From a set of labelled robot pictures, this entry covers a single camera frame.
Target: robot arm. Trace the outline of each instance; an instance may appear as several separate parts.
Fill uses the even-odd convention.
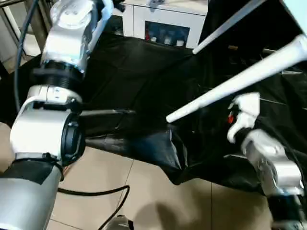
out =
[[[254,167],[267,197],[276,230],[307,229],[304,186],[298,165],[286,156],[283,145],[261,129],[253,129],[260,113],[258,93],[243,94],[234,99],[227,138],[238,143]]]
[[[78,92],[113,7],[112,0],[59,0],[52,7],[36,85],[11,130],[15,161],[0,177],[0,229],[47,228],[62,167],[84,152]]]

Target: white pole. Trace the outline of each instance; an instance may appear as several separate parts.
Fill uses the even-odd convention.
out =
[[[280,50],[169,114],[166,120],[174,122],[304,60],[307,60],[307,37],[301,34]]]
[[[245,6],[243,6],[237,13],[232,15],[226,22],[224,22],[219,28],[217,28],[212,34],[210,34],[205,40],[203,40],[196,48],[193,49],[193,54],[197,54],[204,49],[213,40],[222,35],[226,30],[264,3],[266,0],[251,0]]]

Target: tile floor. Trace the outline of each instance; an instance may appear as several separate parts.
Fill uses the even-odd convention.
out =
[[[3,65],[6,68],[6,70],[8,71],[8,73],[12,73],[12,72],[15,71],[15,62],[16,62],[16,57],[12,57],[12,58],[3,62]],[[27,62],[27,60],[21,58],[20,66],[22,66],[26,62]]]
[[[0,125],[0,170],[12,160],[10,129]],[[61,187],[102,191],[130,185],[120,211],[136,230],[269,230],[266,200],[194,179],[172,185],[163,171],[140,161],[87,148]],[[96,230],[114,211],[121,193],[83,198],[58,194],[48,230]]]

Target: cabinet door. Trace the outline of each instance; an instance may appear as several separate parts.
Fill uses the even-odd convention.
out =
[[[205,16],[134,6],[134,36],[171,46],[195,48]]]
[[[106,24],[104,33],[133,37],[133,6],[127,5],[122,13],[118,9],[113,10],[113,15]]]

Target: black fabric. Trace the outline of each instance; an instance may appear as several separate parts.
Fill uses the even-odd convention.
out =
[[[205,21],[203,37],[240,7],[229,8],[230,12],[225,14],[220,3],[221,0],[210,1],[209,14],[212,13]],[[267,12],[265,4],[260,10]],[[250,23],[259,17],[265,22],[261,12],[255,12],[254,19],[253,13],[249,19]],[[136,38],[102,35],[89,60],[83,83],[81,95],[84,107],[131,109],[136,114],[83,118],[87,145],[158,165],[175,184],[198,177],[232,188],[261,192],[252,166],[245,159],[228,156],[240,154],[238,146],[226,139],[229,128],[227,108],[235,95],[173,124],[165,120],[169,113],[260,60],[260,51],[266,42],[258,45],[255,37],[252,43],[246,43],[244,37],[250,37],[249,32],[261,26],[251,24],[249,27],[245,24],[245,30],[241,31],[240,23],[237,29],[226,32],[196,56],[188,49]],[[293,39],[299,33],[297,28],[295,30],[285,37]],[[262,36],[262,40],[266,41],[266,36]],[[237,44],[228,39],[236,37],[239,37]],[[268,44],[275,40],[285,45],[288,38],[268,35]],[[237,45],[239,49],[229,50],[228,45]],[[21,81],[20,85],[24,98],[31,85],[27,81],[29,72],[38,64],[39,57],[21,67],[24,82]],[[277,129],[295,149],[307,176],[307,110],[304,109],[307,108],[307,74],[304,66],[302,63],[276,74],[236,95],[260,92],[260,118]],[[0,117],[8,124],[12,124],[15,116],[11,79],[0,81],[0,94],[5,95],[5,104],[8,104],[8,109]],[[274,136],[262,122],[256,125]]]

